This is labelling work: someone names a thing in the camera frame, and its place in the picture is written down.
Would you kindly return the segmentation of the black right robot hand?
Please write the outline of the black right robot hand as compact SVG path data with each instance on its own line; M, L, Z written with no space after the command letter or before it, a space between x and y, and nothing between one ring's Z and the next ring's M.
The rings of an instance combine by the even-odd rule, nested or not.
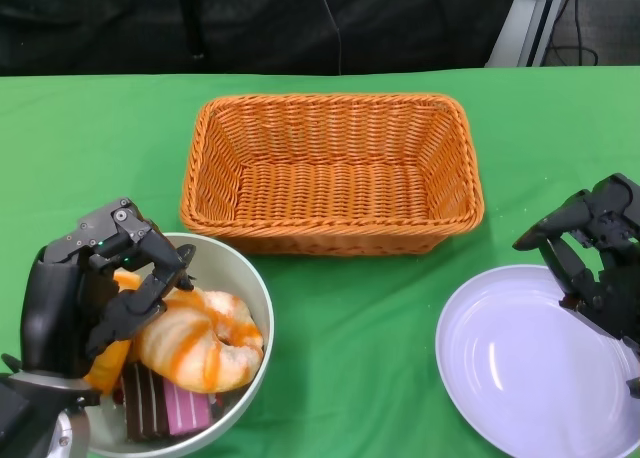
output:
M560 306L639 352L639 185L620 173L570 196L513 244L537 250Z

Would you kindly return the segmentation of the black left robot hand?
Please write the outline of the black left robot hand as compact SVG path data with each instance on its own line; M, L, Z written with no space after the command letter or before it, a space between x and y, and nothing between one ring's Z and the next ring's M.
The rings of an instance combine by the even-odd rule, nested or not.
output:
M81 217L32 264L20 325L24 370L87 375L109 345L165 312L170 291L193 290L195 253L193 245L174 247L128 198Z

